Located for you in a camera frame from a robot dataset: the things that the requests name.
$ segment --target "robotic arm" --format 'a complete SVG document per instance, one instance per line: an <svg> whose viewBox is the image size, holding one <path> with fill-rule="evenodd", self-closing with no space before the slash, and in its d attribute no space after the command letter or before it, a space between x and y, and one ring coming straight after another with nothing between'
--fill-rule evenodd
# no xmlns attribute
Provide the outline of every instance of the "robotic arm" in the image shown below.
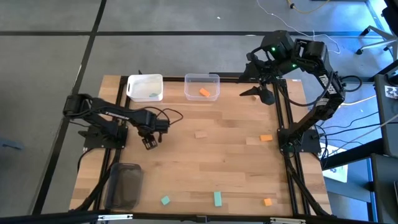
<svg viewBox="0 0 398 224"><path fill-rule="evenodd" d="M63 109L66 118L79 118L91 124L88 131L79 132L86 138L85 147L107 147L107 143L111 143L114 145L108 145L110 148L124 148L127 126L119 125L117 121L108 121L99 114L130 122L137 128L138 135L148 150L157 146L154 133L159 133L158 142L162 142L162 134L167 133L170 126L169 120L157 119L155 113L145 108L130 110L87 94L68 96Z"/></svg>
<svg viewBox="0 0 398 224"><path fill-rule="evenodd" d="M267 61L259 60L254 54L260 50L266 53ZM294 152L295 146L309 140L310 136L305 135L306 131L317 121L331 118L339 105L344 102L345 85L341 83L338 72L333 71L329 63L328 49L323 42L303 39L296 39L293 42L287 31L278 30L264 37L261 46L248 53L247 58L250 62L246 64L239 81L256 79L260 86L241 93L241 96L259 95L263 103L271 105L275 99L266 85L274 83L284 95L278 78L298 68L314 75L324 89L323 93L309 104L304 105L288 99L297 106L313 105L313 108L289 129L279 130L279 146L287 152ZM316 149L316 152L320 151L319 145Z"/></svg>

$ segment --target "green block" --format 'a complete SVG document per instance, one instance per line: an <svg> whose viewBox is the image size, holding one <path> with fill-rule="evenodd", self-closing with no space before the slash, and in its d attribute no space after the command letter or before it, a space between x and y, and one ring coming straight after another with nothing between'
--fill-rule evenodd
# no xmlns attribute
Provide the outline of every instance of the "green block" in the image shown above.
<svg viewBox="0 0 398 224"><path fill-rule="evenodd" d="M163 205L167 205L168 203L170 203L169 196L164 196L161 201Z"/></svg>
<svg viewBox="0 0 398 224"><path fill-rule="evenodd" d="M222 205L221 192L214 192L214 206L221 207Z"/></svg>

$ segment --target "wooden tabletop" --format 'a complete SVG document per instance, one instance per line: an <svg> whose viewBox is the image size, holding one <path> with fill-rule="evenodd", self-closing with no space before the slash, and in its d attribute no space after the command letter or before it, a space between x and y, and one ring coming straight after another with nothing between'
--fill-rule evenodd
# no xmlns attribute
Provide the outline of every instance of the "wooden tabletop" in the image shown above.
<svg viewBox="0 0 398 224"><path fill-rule="evenodd" d="M119 81L120 76L104 76L99 97L114 103ZM292 100L305 102L299 80L287 80L287 86ZM285 165L277 143L276 108L251 96L239 96L252 87L249 83L221 83L216 101L188 101L183 82L165 82L161 102L131 103L131 108L172 108L184 119L171 125L163 142L150 151L129 124L120 162L139 164L144 173L139 203L130 212L292 215ZM308 111L292 105L292 112L294 121L299 121ZM167 114L172 121L179 118L171 111ZM288 126L285 110L284 116ZM196 139L196 131L206 132L207 138ZM262 134L271 134L274 140L261 142ZM306 186L323 209L331 212L319 161L312 154L300 155ZM97 184L103 156L104 149L95 149L82 159L70 208L79 206ZM222 207L214 206L215 191L221 192ZM302 212L297 186L295 192ZM166 195L170 203L163 206L160 200ZM264 206L265 198L271 198L273 205Z"/></svg>

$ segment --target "white plastic bin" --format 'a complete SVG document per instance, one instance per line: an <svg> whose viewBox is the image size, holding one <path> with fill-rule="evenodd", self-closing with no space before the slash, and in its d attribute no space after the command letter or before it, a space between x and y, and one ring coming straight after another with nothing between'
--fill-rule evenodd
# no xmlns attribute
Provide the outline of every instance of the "white plastic bin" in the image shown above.
<svg viewBox="0 0 398 224"><path fill-rule="evenodd" d="M203 96L202 88L210 95ZM220 77L216 74L186 74L184 93L188 100L215 101L220 95Z"/></svg>
<svg viewBox="0 0 398 224"><path fill-rule="evenodd" d="M130 75L126 94L134 102L160 101L163 99L161 74Z"/></svg>

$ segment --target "white cable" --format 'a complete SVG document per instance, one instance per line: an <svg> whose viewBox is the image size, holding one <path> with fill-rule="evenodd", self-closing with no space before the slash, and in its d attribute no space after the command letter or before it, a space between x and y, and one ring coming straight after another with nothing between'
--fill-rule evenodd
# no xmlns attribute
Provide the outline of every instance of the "white cable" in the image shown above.
<svg viewBox="0 0 398 224"><path fill-rule="evenodd" d="M312 37L313 40L315 40L315 37L319 37L319 36L325 36L325 37L329 38L331 41L333 41L333 42L336 44L337 49L338 49L338 52L336 52L336 51L334 51L334 50L329 50L329 51L330 51L330 52L334 52L334 53L336 53L336 54L340 54L340 53L341 53L340 47L339 47L339 45L337 44L337 42L336 42L335 40L333 40L332 38L330 38L328 35L326 35L326 34L315 35L315 31L314 31L314 30L312 30L313 36L304 34L303 32L298 31L296 28L287 25L287 23L286 23L283 19L281 19L279 16L275 15L274 13L269 13L269 12L267 12L267 10L264 9L264 8L260 5L259 0L256 0L256 1L257 1L257 5L258 5L262 10L264 10L264 12L266 12L266 14L268 14L268 15L270 15L270 16L275 16L275 17L278 18L280 21L282 21L282 22L285 24L285 26L287 26L287 27L293 29L294 31L298 32L299 34L302 34L302 35L304 35L304 36L306 36L306 37Z"/></svg>
<svg viewBox="0 0 398 224"><path fill-rule="evenodd" d="M376 97L376 96L373 95L373 96L370 96L370 97L365 98L365 99L363 99L363 100L358 100L358 101L352 102L352 103L342 103L341 105L342 105L342 106L352 106L352 105L355 105L355 104L358 104L358 103L362 103L362 102L364 102L364 101L366 101L366 100L370 100L371 98L374 98L374 97Z"/></svg>
<svg viewBox="0 0 398 224"><path fill-rule="evenodd" d="M347 142L346 144L344 144L343 146L341 146L341 147L338 148L337 150L343 148L344 146L348 145L349 143L351 143L351 142L353 142L353 141L355 141L355 140L357 140L357 139L359 139L359 138L361 138L361 137L363 137L363 136L365 136L365 135L368 135L368 134L372 133L373 131L375 131L375 130L381 128L381 127L383 127L384 125L390 123L392 120L394 120L394 119L396 119L396 118L398 118L398 114L396 114L396 115L393 116L390 120L384 122L383 124L380 124L378 127L376 127L376 128L374 128L374 129L372 129L372 130L366 132L365 134L363 134L363 135L361 135L361 136L359 136L359 137L356 137L356 138L354 138L353 140Z"/></svg>

